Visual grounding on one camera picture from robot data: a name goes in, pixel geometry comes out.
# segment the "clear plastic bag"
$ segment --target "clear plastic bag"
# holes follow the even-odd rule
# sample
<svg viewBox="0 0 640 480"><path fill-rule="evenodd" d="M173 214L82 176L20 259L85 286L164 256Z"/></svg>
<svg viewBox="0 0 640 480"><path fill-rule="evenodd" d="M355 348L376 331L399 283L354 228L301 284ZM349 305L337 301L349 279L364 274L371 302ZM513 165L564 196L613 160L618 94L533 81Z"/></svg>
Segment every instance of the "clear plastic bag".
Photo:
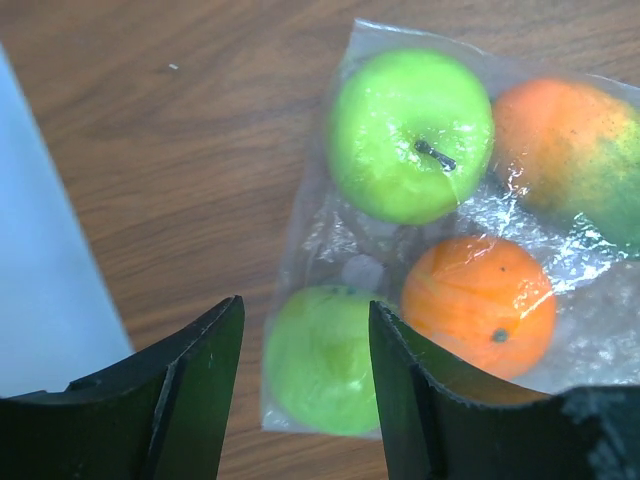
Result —
<svg viewBox="0 0 640 480"><path fill-rule="evenodd" d="M613 80L356 20L265 324L263 428L379 436L373 298L522 386L640 383L639 106L640 89ZM411 130L429 121L449 127ZM380 166L394 148L431 162L424 202L408 167Z"/></svg>

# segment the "light blue paper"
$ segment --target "light blue paper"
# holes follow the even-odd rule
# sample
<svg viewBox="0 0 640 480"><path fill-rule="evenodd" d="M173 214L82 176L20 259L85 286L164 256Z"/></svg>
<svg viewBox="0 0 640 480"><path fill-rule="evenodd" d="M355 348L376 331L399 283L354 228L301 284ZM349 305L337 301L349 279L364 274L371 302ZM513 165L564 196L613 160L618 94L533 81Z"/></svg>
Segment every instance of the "light blue paper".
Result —
<svg viewBox="0 0 640 480"><path fill-rule="evenodd" d="M64 390L132 351L0 46L0 396Z"/></svg>

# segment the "green apple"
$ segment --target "green apple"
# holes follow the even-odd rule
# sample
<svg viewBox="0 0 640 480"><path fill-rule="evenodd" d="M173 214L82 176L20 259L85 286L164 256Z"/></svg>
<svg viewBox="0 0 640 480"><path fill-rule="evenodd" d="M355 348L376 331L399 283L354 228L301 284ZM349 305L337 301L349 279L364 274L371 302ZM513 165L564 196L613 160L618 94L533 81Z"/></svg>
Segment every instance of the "green apple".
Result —
<svg viewBox="0 0 640 480"><path fill-rule="evenodd" d="M475 191L493 148L489 95L443 53L379 54L349 77L327 116L327 159L342 195L382 221L421 225Z"/></svg>
<svg viewBox="0 0 640 480"><path fill-rule="evenodd" d="M271 394L300 424L321 433L361 435L378 424L369 352L374 294L315 286L293 294L267 341Z"/></svg>

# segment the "wooden table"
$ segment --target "wooden table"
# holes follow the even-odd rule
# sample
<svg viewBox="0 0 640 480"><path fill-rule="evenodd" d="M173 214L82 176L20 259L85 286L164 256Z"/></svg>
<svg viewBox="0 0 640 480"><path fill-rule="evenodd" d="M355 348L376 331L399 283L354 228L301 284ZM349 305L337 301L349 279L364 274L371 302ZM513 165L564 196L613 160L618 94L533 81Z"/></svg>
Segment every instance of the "wooden table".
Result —
<svg viewBox="0 0 640 480"><path fill-rule="evenodd" d="M0 39L136 347L244 296L223 479L386 478L380 442L260 431L261 323L355 16L640 84L639 0L0 0Z"/></svg>

